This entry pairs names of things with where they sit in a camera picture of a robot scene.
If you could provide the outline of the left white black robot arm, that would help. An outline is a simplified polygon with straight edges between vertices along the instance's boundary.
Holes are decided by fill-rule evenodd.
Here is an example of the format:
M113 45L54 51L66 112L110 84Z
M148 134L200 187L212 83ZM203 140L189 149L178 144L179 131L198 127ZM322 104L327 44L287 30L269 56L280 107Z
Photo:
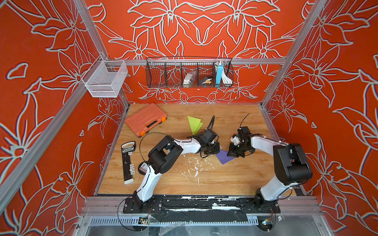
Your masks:
M180 155L199 154L207 158L220 152L219 136L213 132L189 139L179 140L166 135L149 153L147 173L140 187L133 193L132 199L139 211L147 207L154 189L161 176L168 172Z

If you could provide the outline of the lime green square paper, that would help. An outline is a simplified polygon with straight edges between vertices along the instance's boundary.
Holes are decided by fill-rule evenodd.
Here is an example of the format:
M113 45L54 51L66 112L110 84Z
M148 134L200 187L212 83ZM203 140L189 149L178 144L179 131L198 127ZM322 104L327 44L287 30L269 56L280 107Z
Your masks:
M201 122L201 119L194 118L191 116L188 116L189 125L191 128L192 135L196 135L201 127L203 126L203 123Z

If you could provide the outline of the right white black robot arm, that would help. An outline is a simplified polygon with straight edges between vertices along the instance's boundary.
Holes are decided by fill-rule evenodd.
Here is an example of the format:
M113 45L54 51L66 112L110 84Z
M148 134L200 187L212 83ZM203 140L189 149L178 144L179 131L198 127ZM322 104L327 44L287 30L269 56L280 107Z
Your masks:
M308 157L299 143L283 143L261 135L233 135L228 156L245 157L245 152L261 150L273 157L274 177L254 196L253 206L258 212L266 212L280 196L294 186L302 185L313 176Z

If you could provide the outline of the purple square paper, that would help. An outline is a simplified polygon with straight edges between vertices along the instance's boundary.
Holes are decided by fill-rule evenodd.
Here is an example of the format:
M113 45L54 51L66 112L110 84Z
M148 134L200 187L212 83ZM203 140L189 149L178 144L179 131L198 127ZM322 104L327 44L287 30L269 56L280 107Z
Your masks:
M225 151L225 150L220 150L220 152L216 154L218 161L222 165L224 165L224 164L230 162L231 160L235 159L235 157L228 156L227 154L228 154L228 152Z

